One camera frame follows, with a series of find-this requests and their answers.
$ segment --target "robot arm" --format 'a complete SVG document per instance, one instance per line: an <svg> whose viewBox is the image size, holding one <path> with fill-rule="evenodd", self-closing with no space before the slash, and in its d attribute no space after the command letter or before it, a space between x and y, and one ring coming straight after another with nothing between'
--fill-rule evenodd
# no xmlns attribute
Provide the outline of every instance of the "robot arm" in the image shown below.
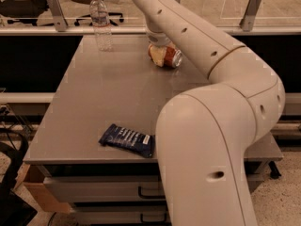
<svg viewBox="0 0 301 226"><path fill-rule="evenodd" d="M164 33L211 82L171 99L157 121L173 226L257 225L244 153L278 121L285 103L281 80L243 43L178 1L133 1L153 40Z"/></svg>

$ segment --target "plastic bottle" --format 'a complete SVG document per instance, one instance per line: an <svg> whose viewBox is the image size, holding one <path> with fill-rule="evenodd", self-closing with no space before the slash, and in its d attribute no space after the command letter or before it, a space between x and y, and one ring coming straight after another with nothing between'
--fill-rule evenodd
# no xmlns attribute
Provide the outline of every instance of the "plastic bottle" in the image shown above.
<svg viewBox="0 0 301 226"><path fill-rule="evenodd" d="M92 0L90 16L97 46L101 51L112 51L112 31L108 11L103 0Z"/></svg>

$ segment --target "speckled floor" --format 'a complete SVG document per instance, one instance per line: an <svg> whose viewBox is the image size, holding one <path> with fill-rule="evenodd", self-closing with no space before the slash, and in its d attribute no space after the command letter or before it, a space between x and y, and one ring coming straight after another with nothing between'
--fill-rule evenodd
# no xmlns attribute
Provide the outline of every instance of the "speckled floor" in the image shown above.
<svg viewBox="0 0 301 226"><path fill-rule="evenodd" d="M238 26L244 15L248 0L182 0L182 3L195 13L217 26ZM64 14L68 18L87 14L87 6L60 0ZM263 0L256 20L256 26L299 26L301 25L301 0ZM123 25L143 25L141 12L131 0L110 0L108 6L120 9L127 16ZM49 16L45 13L41 19ZM252 194L259 226L297 226L301 225L301 152L283 152L284 159L277 162L282 176L271 179L269 169L264 174L265 181ZM0 174L8 164L0 157ZM72 216L43 212L23 184L16 193L38 210L29 226L77 225Z"/></svg>

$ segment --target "brown box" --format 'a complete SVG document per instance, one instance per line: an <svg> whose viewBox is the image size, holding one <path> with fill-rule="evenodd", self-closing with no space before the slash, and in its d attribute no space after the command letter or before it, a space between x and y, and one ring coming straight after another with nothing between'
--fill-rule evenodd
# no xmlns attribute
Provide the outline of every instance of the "brown box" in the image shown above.
<svg viewBox="0 0 301 226"><path fill-rule="evenodd" d="M44 175L36 166L30 166L24 177L24 186L45 212L69 213L71 207L66 202L59 202L45 187Z"/></svg>

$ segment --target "black packet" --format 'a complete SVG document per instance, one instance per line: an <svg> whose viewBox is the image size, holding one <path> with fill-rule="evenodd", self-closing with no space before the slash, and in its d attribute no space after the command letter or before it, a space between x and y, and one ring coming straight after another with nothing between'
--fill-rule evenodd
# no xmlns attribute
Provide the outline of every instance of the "black packet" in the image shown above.
<svg viewBox="0 0 301 226"><path fill-rule="evenodd" d="M110 125L99 142L103 146L108 145L125 149L145 158L152 157L155 146L154 136L144 135L115 124Z"/></svg>

